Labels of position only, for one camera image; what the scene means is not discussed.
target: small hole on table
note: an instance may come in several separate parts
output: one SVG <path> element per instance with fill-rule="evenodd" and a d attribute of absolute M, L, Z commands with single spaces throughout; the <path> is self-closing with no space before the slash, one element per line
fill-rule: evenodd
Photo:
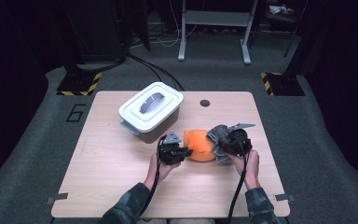
<path fill-rule="evenodd" d="M 202 105 L 203 107 L 208 107 L 210 104 L 211 104 L 211 102 L 209 102 L 208 100 L 200 101 L 200 105 Z"/>

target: human hand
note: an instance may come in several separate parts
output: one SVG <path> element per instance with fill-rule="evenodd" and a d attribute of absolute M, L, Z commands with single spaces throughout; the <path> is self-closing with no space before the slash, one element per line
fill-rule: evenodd
<path fill-rule="evenodd" d="M 239 175 L 242 174 L 244 161 L 243 158 L 234 156 L 228 153 L 228 156 L 232 159 L 235 168 Z M 260 183 L 258 182 L 258 165 L 259 165 L 259 155 L 256 150 L 252 149 L 248 154 L 245 155 L 245 159 L 248 161 L 246 164 L 246 176 L 245 176 L 245 186 L 247 189 L 260 188 Z"/>
<path fill-rule="evenodd" d="M 178 167 L 180 163 L 181 162 L 172 165 L 167 165 L 164 162 L 162 162 L 161 165 L 159 166 L 158 182 L 163 181 L 165 177 L 167 177 L 167 175 L 170 173 L 170 171 Z M 149 170 L 147 172 L 147 177 L 144 182 L 144 184 L 147 186 L 149 190 L 151 190 L 153 187 L 156 178 L 157 166 L 158 166 L 158 158 L 156 153 L 153 153 L 153 155 L 150 157 Z"/>

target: yellow black hazard stripe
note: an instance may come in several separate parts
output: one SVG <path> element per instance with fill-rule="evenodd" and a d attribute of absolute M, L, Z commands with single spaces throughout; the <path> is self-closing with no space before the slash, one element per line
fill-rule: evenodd
<path fill-rule="evenodd" d="M 267 94 L 273 96 L 274 92 L 272 91 L 271 85 L 269 84 L 268 75 L 281 76 L 282 73 L 261 73 L 261 78 L 263 78 L 264 87 L 266 88 Z"/>
<path fill-rule="evenodd" d="M 97 88 L 97 84 L 98 84 L 98 81 L 100 80 L 101 75 L 102 75 L 102 73 L 95 75 L 95 78 L 92 81 L 92 84 L 87 91 L 57 91 L 57 95 L 67 95 L 67 96 L 92 95 L 95 88 Z"/>

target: black chair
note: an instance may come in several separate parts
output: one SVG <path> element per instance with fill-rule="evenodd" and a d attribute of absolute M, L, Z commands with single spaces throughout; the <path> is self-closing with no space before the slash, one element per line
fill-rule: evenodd
<path fill-rule="evenodd" d="M 305 0 L 305 1 L 282 0 L 282 1 L 273 1 L 273 2 L 269 0 L 267 1 L 264 0 L 264 3 L 261 4 L 261 8 L 258 10 L 260 15 L 259 18 L 255 20 L 254 31 L 253 31 L 252 38 L 250 39 L 249 48 L 251 48 L 253 45 L 253 42 L 255 40 L 255 35 L 257 33 L 260 22 L 262 20 L 267 20 L 270 23 L 281 24 L 290 30 L 289 45 L 287 46 L 286 52 L 284 53 L 284 57 L 286 57 L 290 47 L 292 46 L 293 40 L 295 39 L 298 26 L 307 8 L 308 2 L 309 0 Z M 272 14 L 269 11 L 269 6 L 281 6 L 281 5 L 285 5 L 287 8 L 291 8 L 293 12 L 292 13 L 289 12 L 288 14 L 283 14 L 281 12 Z"/>

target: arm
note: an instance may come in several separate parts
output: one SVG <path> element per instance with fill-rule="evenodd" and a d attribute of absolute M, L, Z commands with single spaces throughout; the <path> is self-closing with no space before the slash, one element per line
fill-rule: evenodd
<path fill-rule="evenodd" d="M 149 170 L 147 172 L 144 183 L 138 183 L 132 189 L 123 194 L 120 200 L 112 208 L 105 212 L 105 214 L 103 214 L 103 218 L 98 222 L 99 224 L 137 222 L 150 194 L 150 190 L 153 187 L 156 176 L 157 163 L 157 155 L 153 154 L 150 158 Z M 180 162 L 173 165 L 166 165 L 162 163 L 159 167 L 158 182 L 164 180 L 170 171 L 179 165 Z"/>
<path fill-rule="evenodd" d="M 242 173 L 243 158 L 228 154 L 235 164 L 238 174 Z M 258 182 L 259 155 L 257 151 L 251 150 L 246 164 L 245 186 L 248 189 L 245 193 L 248 205 L 250 223 L 281 223 L 274 214 L 274 206 L 269 201 L 266 192 Z"/>

